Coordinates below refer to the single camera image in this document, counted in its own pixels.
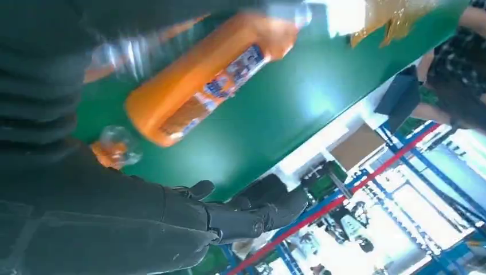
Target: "plastic bottle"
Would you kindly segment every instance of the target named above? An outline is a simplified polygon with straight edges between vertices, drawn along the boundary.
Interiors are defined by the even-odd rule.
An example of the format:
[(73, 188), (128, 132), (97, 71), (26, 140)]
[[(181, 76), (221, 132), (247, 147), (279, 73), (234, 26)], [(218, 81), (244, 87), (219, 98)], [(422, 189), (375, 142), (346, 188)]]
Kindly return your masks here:
[(140, 161), (142, 151), (135, 138), (121, 126), (106, 126), (91, 150), (104, 167), (121, 169)]
[(262, 66), (290, 51), (301, 25), (295, 22), (235, 15), (134, 90), (126, 101), (128, 117), (152, 142), (175, 144)]
[[(162, 43), (167, 42), (169, 39), (179, 35), (186, 30), (192, 28), (197, 22), (203, 20), (206, 15), (188, 20), (186, 22), (182, 22), (180, 24), (176, 24), (174, 26), (168, 27), (167, 29), (158, 32), (158, 39), (154, 45), (148, 45), (147, 52), (153, 50)], [(144, 37), (138, 39), (140, 44), (145, 42)], [(130, 55), (133, 54), (134, 56), (141, 56), (145, 54), (143, 49), (138, 49), (138, 47), (133, 47), (132, 41), (120, 41), (117, 45), (112, 44), (103, 44), (99, 46), (94, 52), (92, 57), (92, 62), (90, 66), (86, 69), (84, 75), (84, 82), (91, 83), (97, 81), (103, 77), (109, 76), (112, 74), (117, 68), (123, 66), (128, 62), (136, 62), (135, 60), (130, 60)]]

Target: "person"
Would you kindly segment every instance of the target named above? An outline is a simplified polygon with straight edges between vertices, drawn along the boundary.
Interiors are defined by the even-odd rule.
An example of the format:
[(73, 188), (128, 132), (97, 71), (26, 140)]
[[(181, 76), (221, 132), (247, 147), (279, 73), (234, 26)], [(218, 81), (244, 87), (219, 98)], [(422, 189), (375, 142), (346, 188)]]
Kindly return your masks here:
[(239, 210), (123, 175), (70, 137), (95, 47), (268, 3), (0, 3), (0, 274), (164, 273), (199, 263), (211, 243), (291, 222), (282, 201)]
[(471, 0), (455, 35), (421, 59), (418, 78), (434, 102), (422, 102), (412, 117), (486, 135), (486, 1)]

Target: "bottle label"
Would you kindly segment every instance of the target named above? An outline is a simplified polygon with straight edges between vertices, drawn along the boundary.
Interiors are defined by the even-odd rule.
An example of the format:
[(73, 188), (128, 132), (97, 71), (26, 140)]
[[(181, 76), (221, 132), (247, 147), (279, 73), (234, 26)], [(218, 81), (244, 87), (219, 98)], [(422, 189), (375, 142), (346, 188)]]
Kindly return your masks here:
[(217, 103), (210, 99), (208, 96), (205, 96), (203, 93), (197, 92), (194, 97), (202, 104), (204, 107), (206, 107), (206, 110), (208, 112), (213, 112), (216, 107), (218, 107)]
[(200, 121), (200, 119), (193, 119), (187, 126), (184, 127), (184, 130), (182, 130), (182, 136), (187, 135), (187, 133), (196, 127)]
[(204, 91), (210, 95), (227, 99), (265, 64), (261, 48), (253, 44), (224, 71), (206, 85)]

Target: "blue metal frame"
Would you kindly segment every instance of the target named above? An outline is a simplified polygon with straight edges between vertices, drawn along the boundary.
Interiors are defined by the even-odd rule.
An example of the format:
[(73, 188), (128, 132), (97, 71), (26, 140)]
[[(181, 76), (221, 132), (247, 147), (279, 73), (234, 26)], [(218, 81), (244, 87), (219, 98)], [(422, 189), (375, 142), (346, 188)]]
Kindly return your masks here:
[[(417, 133), (412, 134), (411, 137), (405, 139), (398, 134), (395, 134), (395, 138), (398, 139), (402, 146), (408, 145), (408, 143), (413, 140), (417, 135), (427, 131), (430, 127), (434, 126), (434, 123), (427, 123), (424, 127), (418, 131)], [(387, 127), (387, 123), (384, 123), (379, 127), (379, 129), (383, 132), (385, 136), (385, 140), (389, 149), (396, 153), (398, 151), (397, 146), (394, 144), (390, 132)], [(453, 182), (448, 176), (446, 176), (442, 171), (440, 171), (429, 159), (427, 159), (422, 153), (419, 152), (415, 147), (410, 150), (410, 153), (417, 157), (428, 169), (430, 169), (435, 175), (437, 175), (440, 179), (444, 181), (449, 187), (451, 187), (455, 192), (458, 193), (459, 196), (463, 197), (466, 202), (468, 202), (476, 211), (478, 211), (481, 215), (486, 217), (486, 211), (472, 199), (466, 192), (464, 192), (455, 182)], [(442, 194), (442, 191), (437, 188), (428, 178), (420, 173), (405, 157), (400, 158), (401, 162), (407, 166), (414, 174), (416, 174), (429, 188), (431, 188), (436, 194)], [(449, 259), (449, 252), (447, 250), (443, 250), (441, 254), (436, 257), (432, 255), (433, 260), (438, 263), (443, 271), (446, 271), (447, 274), (451, 274), (448, 270), (448, 266), (450, 264), (456, 267), (456, 270), (459, 271), (460, 274), (468, 274), (466, 270), (464, 270), (456, 260)]]
[[(227, 268), (225, 271), (221, 272), (221, 274), (224, 275), (228, 272), (228, 270), (231, 270), (235, 266), (237, 266), (240, 260), (237, 259), (234, 256), (234, 253), (231, 250), (231, 245), (220, 245), (220, 248), (221, 248), (221, 250), (223, 250), (223, 254), (225, 255), (226, 259), (228, 259), (228, 263), (229, 263), (229, 268)], [(255, 275), (255, 272), (253, 272), (253, 269), (251, 269), (251, 268), (247, 268), (247, 269), (245, 269), (245, 271), (247, 272), (248, 275)]]
[[(352, 181), (348, 184), (346, 184), (346, 188), (348, 189), (351, 189), (353, 188), (356, 184), (358, 184), (361, 180), (363, 180), (365, 178), (366, 174), (364, 173), (356, 173), (352, 179)], [(283, 227), (281, 228), (279, 231), (277, 231), (277, 233), (275, 233), (275, 235), (273, 236), (272, 239), (275, 239), (277, 238), (278, 236), (282, 235), (283, 232), (286, 232), (289, 230), (289, 228), (291, 228), (292, 226), (300, 223), (302, 220), (306, 219), (307, 217), (311, 216), (311, 215), (314, 215), (316, 212), (320, 211), (322, 208), (326, 207), (329, 203), (331, 203), (332, 201), (334, 201), (336, 198), (342, 196), (343, 193), (340, 191), (340, 190), (337, 190), (335, 192), (333, 192), (332, 194), (330, 194), (328, 197), (326, 197), (325, 199), (323, 199), (321, 202), (319, 202), (318, 204), (316, 204), (314, 207), (308, 209), (307, 211), (303, 212), (294, 222), (292, 222), (290, 225), (286, 226), (286, 227)], [(235, 266), (237, 266), (238, 262), (237, 260), (235, 259), (234, 255), (233, 255), (233, 252), (231, 251), (231, 247), (229, 245), (222, 245), (220, 246), (222, 249), (223, 249), (223, 252), (224, 252), (224, 255), (225, 257), (228, 259), (229, 263), (230, 263), (230, 266), (229, 268), (227, 268), (226, 271), (222, 272), (221, 274), (226, 274), (226, 272), (228, 272), (229, 270), (232, 270)], [(283, 253), (283, 254), (280, 254), (280, 257), (282, 257), (282, 259), (284, 259), (283, 256), (287, 255), (285, 252), (286, 250), (284, 248), (281, 248), (280, 249), (281, 251), (279, 252), (279, 247), (277, 247), (277, 252), (280, 254), (280, 253)], [(287, 265), (287, 263), (285, 263), (287, 265), (287, 267), (289, 268), (289, 271), (290, 273), (292, 272), (295, 272), (295, 269), (299, 269), (300, 270), (300, 267), (299, 265), (297, 264), (297, 262), (295, 261), (295, 259), (293, 259), (294, 262), (292, 262), (292, 267), (289, 268), (289, 265)], [(253, 271), (251, 269), (247, 269), (246, 272), (249, 273), (249, 275), (253, 275)]]
[(280, 243), (277, 246), (277, 253), (280, 258), (284, 261), (291, 275), (304, 275), (302, 269), (300, 269), (299, 264), (292, 256), (292, 253), (284, 243)]
[(448, 269), (448, 266), (450, 264), (453, 264), (456, 267), (456, 269), (460, 272), (460, 274), (464, 274), (464, 275), (467, 274), (467, 272), (465, 272), (463, 268), (460, 267), (455, 261), (450, 261), (447, 258), (442, 248), (432, 239), (432, 237), (427, 235), (427, 233), (424, 230), (422, 230), (421, 226), (405, 210), (402, 209), (402, 207), (394, 200), (393, 196), (388, 191), (386, 191), (386, 189), (377, 180), (374, 179), (373, 184), (385, 196), (385, 198), (393, 202), (400, 209), (401, 213), (406, 217), (406, 219), (408, 219), (413, 224), (415, 230), (422, 238), (424, 244), (422, 245), (417, 240), (415, 240), (411, 232), (408, 231), (408, 229), (406, 228), (406, 226), (400, 223), (400, 221), (397, 220), (396, 217), (394, 217), (391, 214), (391, 210), (389, 210), (388, 207), (383, 202), (379, 202), (380, 205), (383, 207), (383, 209), (391, 216), (393, 221), (402, 229), (402, 231), (418, 245), (420, 249), (422, 249), (428, 255), (431, 256), (432, 260), (438, 264), (438, 267), (441, 269), (441, 271), (445, 272), (446, 274), (453, 274)]
[[(366, 174), (363, 172), (357, 173), (354, 175), (353, 179), (351, 182), (346, 184), (346, 188), (351, 189), (353, 188), (356, 184), (358, 184), (361, 180), (363, 180), (366, 177)], [(310, 208), (309, 210), (303, 212), (294, 222), (292, 222), (290, 225), (281, 228), (275, 235), (273, 236), (272, 239), (276, 239), (278, 236), (282, 235), (283, 232), (288, 231), (290, 228), (294, 227), (304, 219), (308, 218), (309, 216), (314, 215), (316, 212), (319, 212), (322, 208), (326, 207), (329, 203), (334, 201), (336, 198), (342, 196), (343, 193), (340, 190), (335, 191), (334, 193), (330, 194), (326, 198), (324, 198), (321, 202), (316, 204), (314, 207)]]
[[(433, 125), (434, 125), (433, 123), (429, 123), (427, 127), (431, 127)], [(386, 137), (388, 139), (388, 143), (390, 143), (389, 145), (393, 145), (393, 141), (392, 141), (391, 136), (389, 134), (387, 124), (384, 123), (383, 125), (381, 125), (380, 129), (386, 135)], [(403, 146), (407, 145), (407, 142), (409, 141), (409, 139), (404, 139), (399, 134), (395, 134), (395, 137), (398, 139), (398, 141), (400, 141), (400, 143), (403, 144)], [(479, 203), (477, 203), (473, 198), (471, 198), (471, 196), (469, 196), (469, 194), (464, 192), (464, 190), (462, 190), (461, 187), (459, 187), (447, 175), (445, 175), (442, 171), (440, 171), (440, 169), (438, 169), (431, 161), (429, 161), (429, 159), (427, 159), (422, 153), (420, 153), (419, 150), (417, 150), (416, 148), (412, 148), (410, 150), (410, 153), (412, 153), (428, 169), (430, 169), (435, 175), (437, 175), (442, 181), (444, 181), (444, 183), (446, 183), (450, 188), (452, 188), (452, 190), (454, 190), (454, 192), (458, 193), (458, 195), (461, 196), (469, 205), (471, 205), (479, 214), (481, 214), (481, 216), (483, 216), (483, 218), (486, 218), (486, 210)]]

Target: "black sleeve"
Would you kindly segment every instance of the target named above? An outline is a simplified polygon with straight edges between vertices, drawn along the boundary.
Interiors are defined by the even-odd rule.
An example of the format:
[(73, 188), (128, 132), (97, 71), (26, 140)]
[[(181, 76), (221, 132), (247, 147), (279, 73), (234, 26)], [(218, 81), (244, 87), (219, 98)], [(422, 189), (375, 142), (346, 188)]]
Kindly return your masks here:
[(69, 137), (84, 71), (106, 40), (266, 2), (0, 1), (0, 270), (146, 274), (202, 259), (214, 235), (201, 203), (106, 169)]

